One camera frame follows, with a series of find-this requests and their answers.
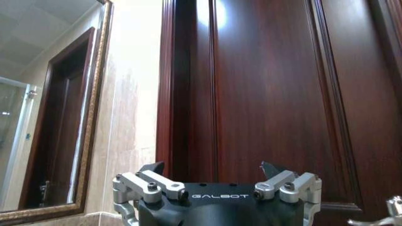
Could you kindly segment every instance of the ceiling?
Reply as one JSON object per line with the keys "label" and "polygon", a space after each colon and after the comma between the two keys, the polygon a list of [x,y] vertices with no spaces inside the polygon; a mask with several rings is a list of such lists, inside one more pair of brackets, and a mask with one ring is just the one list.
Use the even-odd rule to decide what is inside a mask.
{"label": "ceiling", "polygon": [[19,76],[97,0],[0,0],[0,76]]}

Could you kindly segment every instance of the screw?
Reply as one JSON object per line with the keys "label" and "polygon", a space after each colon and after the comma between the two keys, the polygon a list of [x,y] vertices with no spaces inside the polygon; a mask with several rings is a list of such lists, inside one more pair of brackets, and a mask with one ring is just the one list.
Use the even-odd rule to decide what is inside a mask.
{"label": "screw", "polygon": [[268,185],[268,184],[260,184],[260,188],[262,188],[262,189],[269,189],[272,186],[270,185]]}
{"label": "screw", "polygon": [[149,191],[157,191],[158,190],[158,185],[156,182],[149,183]]}
{"label": "screw", "polygon": [[294,190],[296,190],[296,184],[292,183],[292,182],[286,182],[284,186],[285,186],[285,188],[286,188],[289,191],[294,191]]}
{"label": "screw", "polygon": [[189,192],[185,189],[180,191],[178,198],[181,202],[185,202],[189,199]]}
{"label": "screw", "polygon": [[264,197],[265,197],[264,194],[261,193],[261,191],[254,191],[253,195],[254,195],[254,197],[256,197],[257,200],[262,200]]}

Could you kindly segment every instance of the mirror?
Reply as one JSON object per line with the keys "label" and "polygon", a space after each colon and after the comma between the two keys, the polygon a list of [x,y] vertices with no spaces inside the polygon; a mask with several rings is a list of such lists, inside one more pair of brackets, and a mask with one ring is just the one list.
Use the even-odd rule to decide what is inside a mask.
{"label": "mirror", "polygon": [[85,210],[107,0],[0,0],[0,222]]}

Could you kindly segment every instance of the reflected door handle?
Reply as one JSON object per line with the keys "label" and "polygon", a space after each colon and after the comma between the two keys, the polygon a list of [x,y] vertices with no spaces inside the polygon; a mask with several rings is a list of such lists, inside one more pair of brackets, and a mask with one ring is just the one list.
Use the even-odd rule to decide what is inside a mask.
{"label": "reflected door handle", "polygon": [[387,201],[387,203],[388,203],[391,217],[381,219],[376,222],[360,222],[356,220],[349,220],[348,223],[354,226],[381,226],[381,225],[402,226],[402,197],[395,196]]}
{"label": "reflected door handle", "polygon": [[45,185],[39,186],[39,189],[41,189],[41,192],[42,192],[42,196],[43,196],[43,202],[41,203],[41,206],[45,206],[45,202],[46,202],[46,200],[49,198],[50,185],[51,185],[51,182],[47,180],[45,182]]}

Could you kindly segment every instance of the wooden door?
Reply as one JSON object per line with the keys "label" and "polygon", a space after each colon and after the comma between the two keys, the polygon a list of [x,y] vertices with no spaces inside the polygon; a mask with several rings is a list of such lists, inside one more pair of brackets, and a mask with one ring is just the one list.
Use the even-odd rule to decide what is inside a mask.
{"label": "wooden door", "polygon": [[402,194],[399,9],[400,0],[178,0],[160,97],[170,176],[256,183],[268,161],[321,176],[316,225],[388,216]]}
{"label": "wooden door", "polygon": [[[50,61],[21,209],[74,202],[94,33],[95,29],[89,29]],[[41,186],[47,181],[45,198]]]}

